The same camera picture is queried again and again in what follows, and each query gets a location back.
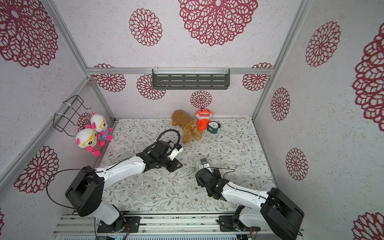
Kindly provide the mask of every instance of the brown teddy bear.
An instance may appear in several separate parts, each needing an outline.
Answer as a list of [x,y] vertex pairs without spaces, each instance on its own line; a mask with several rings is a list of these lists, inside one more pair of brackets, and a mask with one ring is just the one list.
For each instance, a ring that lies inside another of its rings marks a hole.
[[187,144],[192,141],[192,132],[197,141],[201,140],[202,134],[198,130],[198,126],[194,118],[183,110],[176,110],[172,114],[172,126],[180,126],[184,130],[183,143]]

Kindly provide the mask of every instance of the clock face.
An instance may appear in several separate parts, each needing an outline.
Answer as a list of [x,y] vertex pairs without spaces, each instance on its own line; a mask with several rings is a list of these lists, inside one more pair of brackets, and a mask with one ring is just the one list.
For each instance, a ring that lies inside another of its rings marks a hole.
[[218,128],[217,122],[210,122],[208,125],[212,128]]

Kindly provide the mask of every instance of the floral tablecloth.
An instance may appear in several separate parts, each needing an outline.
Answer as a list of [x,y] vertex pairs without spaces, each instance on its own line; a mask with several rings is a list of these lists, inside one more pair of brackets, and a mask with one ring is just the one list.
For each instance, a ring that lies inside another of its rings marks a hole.
[[[169,173],[165,168],[130,176],[105,189],[103,199],[121,210],[134,211],[233,211],[237,203],[208,197],[195,179],[197,163],[203,157],[210,166],[235,169],[225,178],[256,190],[275,187],[255,127],[250,118],[215,119],[221,123],[217,134],[204,132],[201,141],[183,145],[177,159],[184,166]],[[158,135],[172,127],[170,119],[121,119],[113,131],[114,139],[101,162],[101,167],[115,164],[143,151]],[[163,138],[175,142],[175,133]]]

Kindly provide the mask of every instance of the red flower pattern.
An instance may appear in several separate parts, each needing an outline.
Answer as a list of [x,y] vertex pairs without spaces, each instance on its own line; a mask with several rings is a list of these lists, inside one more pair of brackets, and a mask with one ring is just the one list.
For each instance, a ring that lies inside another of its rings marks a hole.
[[79,127],[79,131],[85,129],[85,126],[87,124],[91,124],[91,117],[92,115],[90,113],[83,113],[79,116],[79,119],[77,120],[77,126]]
[[290,103],[288,91],[285,88],[277,89],[271,100],[272,117],[276,121],[283,120],[288,114]]
[[376,212],[371,214],[366,212],[359,215],[353,221],[353,240],[382,240],[384,239],[384,216]]
[[[270,63],[259,63],[253,68],[272,68]],[[269,76],[267,74],[247,74],[243,76],[243,86],[251,91],[257,91],[264,88]]]
[[55,151],[49,146],[43,146],[13,185],[20,192],[37,193],[44,190],[49,177],[56,173],[58,168],[59,159]]
[[58,35],[39,0],[0,0],[0,52],[23,67],[49,65]]
[[257,0],[179,0],[180,17],[192,38],[209,46],[232,41],[252,21]]
[[204,90],[198,90],[192,93],[190,102],[196,108],[205,108],[212,102],[212,95]]
[[285,158],[285,166],[289,175],[296,180],[303,180],[308,173],[308,161],[304,153],[297,148],[292,148]]
[[151,74],[140,76],[137,80],[136,87],[142,96],[152,100],[162,98],[167,92],[166,90],[156,90],[153,88]]
[[379,34],[365,46],[355,71],[355,103],[364,110],[364,118],[373,120],[384,131],[384,23]]
[[2,214],[0,209],[0,236],[1,236],[1,230],[3,229],[3,226],[5,224],[3,218],[4,218],[4,214]]
[[330,21],[319,27],[308,43],[305,58],[311,67],[317,67],[327,62],[336,51],[340,41],[340,26]]
[[162,28],[156,15],[147,9],[137,9],[129,19],[133,37],[144,46],[153,46],[160,41]]
[[[98,64],[96,68],[114,68],[109,64]],[[120,92],[125,88],[123,74],[95,74],[93,75],[97,84],[110,92]]]

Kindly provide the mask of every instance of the black cable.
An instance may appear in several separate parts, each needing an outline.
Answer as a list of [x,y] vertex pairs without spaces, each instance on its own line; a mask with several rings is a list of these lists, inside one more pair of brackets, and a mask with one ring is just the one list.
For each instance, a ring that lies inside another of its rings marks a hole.
[[96,240],[99,240],[99,238],[97,237],[96,235],[96,218],[95,218],[95,225],[93,225],[94,229],[95,229],[95,237],[96,237]]
[[[233,169],[233,168],[222,168],[222,167],[207,167],[207,168],[218,168],[218,169],[225,169],[225,170],[233,170],[233,171],[230,171],[230,172],[236,172],[236,170]],[[226,173],[224,173],[224,175],[223,175],[222,178],[225,179],[224,176],[225,176],[227,173],[230,173],[230,172],[226,172]]]
[[177,130],[175,130],[175,129],[168,129],[168,130],[165,130],[164,132],[160,133],[160,135],[157,137],[156,141],[154,143],[152,143],[151,145],[149,145],[147,148],[145,148],[143,152],[147,152],[148,149],[153,147],[156,144],[156,142],[158,140],[160,140],[161,136],[163,134],[165,134],[166,132],[176,132],[177,133],[177,138],[178,138],[177,142],[176,142],[176,144],[173,145],[173,148],[171,149],[171,151],[173,151],[173,149],[175,149],[176,145],[179,144],[181,137],[180,137],[180,133]]
[[257,196],[257,197],[262,197],[262,198],[264,198],[266,201],[268,201],[270,204],[271,204],[271,206],[297,231],[297,234],[299,235],[299,236],[303,236],[302,235],[302,233],[295,227],[295,226],[293,226],[280,212],[279,212],[279,210],[277,210],[276,208],[275,208],[275,206],[273,205],[273,203],[271,203],[268,199],[266,199],[265,197],[263,197],[263,196],[261,196],[261,195],[257,195],[257,194],[254,194],[254,193],[252,193],[252,192],[249,192],[249,191],[246,191],[246,190],[242,190],[242,189],[237,189],[237,188],[234,188],[234,187],[232,187],[231,185],[229,185],[228,183],[226,183],[226,185],[228,185],[228,186],[230,186],[231,188],[233,188],[233,189],[235,189],[235,190],[240,190],[240,191],[243,191],[243,192],[247,192],[247,193],[250,193],[250,194],[253,194],[253,195],[255,195],[255,196]]
[[[173,146],[173,148],[172,148],[172,150],[173,150],[173,149],[176,147],[176,145],[179,144],[179,142],[180,142],[180,133],[179,133],[177,130],[174,130],[174,129],[168,129],[168,130],[165,130],[164,132],[160,133],[160,135],[157,137],[157,140],[156,140],[154,143],[152,143],[150,146],[148,146],[148,147],[144,150],[144,152],[146,152],[149,148],[151,148],[152,146],[154,146],[154,145],[156,144],[156,142],[160,139],[160,137],[161,137],[163,134],[165,134],[166,132],[176,132],[176,133],[177,133],[178,139],[177,139],[177,143],[176,143],[176,144]],[[110,170],[111,168],[115,167],[116,165],[118,165],[119,163],[121,163],[122,161],[125,161],[125,160],[127,160],[127,159],[129,159],[129,158],[123,159],[123,160],[121,160],[120,162],[118,162],[118,163],[116,163],[115,165],[113,165],[112,167],[107,168],[107,169],[105,169],[105,170],[103,170],[103,171],[97,171],[97,172],[95,172],[95,171],[88,171],[88,170],[84,170],[84,169],[80,169],[80,168],[72,168],[72,169],[65,169],[65,170],[58,171],[58,172],[52,174],[52,175],[48,178],[47,186],[45,187],[45,190],[46,190],[46,192],[47,192],[47,196],[49,197],[49,199],[50,199],[52,202],[56,203],[56,204],[59,205],[59,206],[66,207],[66,208],[69,208],[69,209],[74,209],[73,207],[69,207],[69,206],[66,206],[66,205],[63,205],[63,204],[59,204],[58,202],[56,202],[55,200],[53,200],[53,199],[51,198],[51,196],[49,195],[49,192],[48,192],[48,186],[49,186],[49,184],[51,183],[51,179],[52,179],[54,176],[56,176],[56,174],[58,174],[58,173],[60,173],[60,172],[71,171],[71,170],[79,170],[79,171],[91,172],[91,173],[104,172],[104,171],[108,171],[108,170]]]
[[255,235],[255,237],[253,238],[253,240],[255,240],[256,239],[256,237],[257,237],[257,233],[258,233],[259,231],[256,231],[256,235]]
[[[105,171],[110,170],[111,168],[115,167],[116,165],[118,165],[119,163],[121,163],[122,161],[125,161],[125,160],[127,160],[127,159],[129,159],[129,158],[126,158],[126,159],[124,159],[124,160],[121,160],[120,162],[116,163],[116,164],[113,165],[112,167],[105,169]],[[52,174],[52,175],[48,178],[48,182],[47,182],[47,186],[45,187],[45,190],[46,190],[46,192],[47,192],[47,196],[49,197],[49,199],[50,199],[52,202],[56,203],[57,205],[60,205],[60,206],[62,206],[62,207],[66,207],[66,208],[69,208],[69,209],[74,209],[73,207],[69,207],[69,206],[65,206],[65,205],[63,205],[63,204],[59,204],[58,202],[56,202],[55,200],[53,200],[53,199],[51,198],[51,196],[49,195],[49,192],[48,192],[48,186],[49,186],[49,184],[51,183],[51,179],[52,179],[56,174],[58,174],[58,173],[60,173],[60,172],[71,171],[71,170],[79,170],[79,171],[90,172],[90,173],[98,173],[98,172],[104,172],[104,171],[97,171],[97,172],[95,172],[95,171],[88,171],[88,170],[84,170],[84,169],[80,169],[80,168],[72,168],[72,169],[65,169],[65,170],[58,171],[58,172]]]

